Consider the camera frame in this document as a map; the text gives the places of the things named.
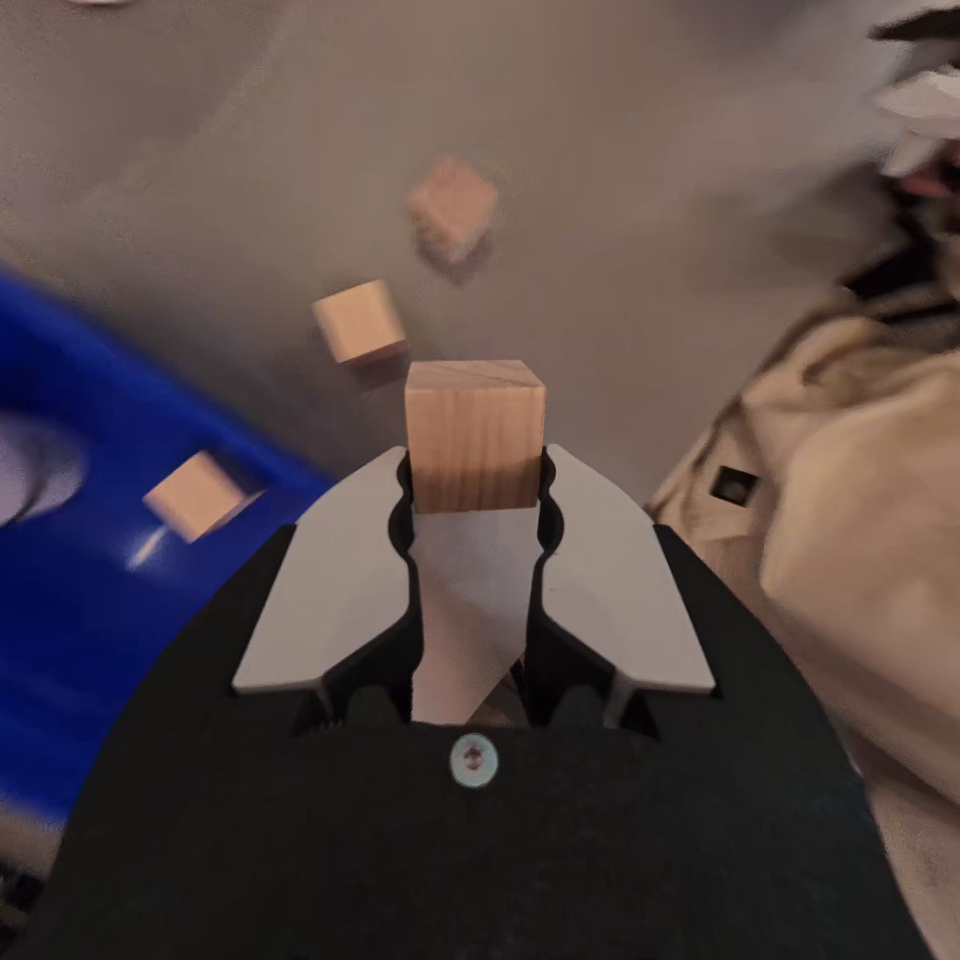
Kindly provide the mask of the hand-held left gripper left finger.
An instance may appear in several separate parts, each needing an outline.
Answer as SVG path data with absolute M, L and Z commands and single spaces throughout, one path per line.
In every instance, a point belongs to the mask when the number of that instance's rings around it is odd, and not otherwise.
M 312 690 L 340 720 L 356 692 L 381 688 L 409 723 L 421 664 L 413 541 L 410 457 L 394 446 L 295 522 L 233 690 Z

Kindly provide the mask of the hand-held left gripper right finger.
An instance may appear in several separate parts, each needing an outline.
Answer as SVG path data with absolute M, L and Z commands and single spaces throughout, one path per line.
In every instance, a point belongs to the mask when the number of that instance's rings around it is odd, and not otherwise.
M 558 443 L 541 454 L 523 651 L 523 708 L 548 726 L 585 688 L 608 727 L 654 727 L 649 693 L 716 696 L 716 679 L 657 525 Z

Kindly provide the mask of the wooden cube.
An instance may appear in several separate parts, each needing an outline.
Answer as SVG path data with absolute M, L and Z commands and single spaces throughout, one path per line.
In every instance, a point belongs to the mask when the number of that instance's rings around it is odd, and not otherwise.
M 413 362 L 404 408 L 415 510 L 536 506 L 546 401 L 546 385 L 520 360 Z
M 446 266 L 459 266 L 489 233 L 499 193 L 456 155 L 439 157 L 405 199 L 416 239 Z
M 192 545 L 246 510 L 262 490 L 201 450 L 142 497 L 144 506 L 184 543 Z
M 332 359 L 358 364 L 406 348 L 407 336 L 387 283 L 364 282 L 315 300 L 311 309 Z

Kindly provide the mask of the blue plastic bin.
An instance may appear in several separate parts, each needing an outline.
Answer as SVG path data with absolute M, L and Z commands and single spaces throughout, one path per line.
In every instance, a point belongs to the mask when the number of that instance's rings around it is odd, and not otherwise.
M 6 273 L 1 372 L 2 411 L 63 426 L 87 467 L 64 505 L 1 542 L 2 800 L 61 825 L 163 649 L 333 479 Z M 142 498 L 200 451 L 262 493 L 186 544 Z

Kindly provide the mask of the beige cloth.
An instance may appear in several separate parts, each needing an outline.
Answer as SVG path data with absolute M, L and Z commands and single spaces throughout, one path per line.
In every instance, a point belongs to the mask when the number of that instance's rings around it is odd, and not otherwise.
M 958 958 L 958 383 L 957 321 L 835 295 L 646 505 L 821 700 L 934 958 Z

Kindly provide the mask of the white crumpled cloth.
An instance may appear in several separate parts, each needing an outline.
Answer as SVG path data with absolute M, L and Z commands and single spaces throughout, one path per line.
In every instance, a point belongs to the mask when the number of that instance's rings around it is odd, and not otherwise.
M 895 126 L 882 175 L 911 197 L 958 199 L 959 3 L 903 6 L 900 17 L 872 25 L 868 38 L 908 48 L 900 72 L 873 99 Z

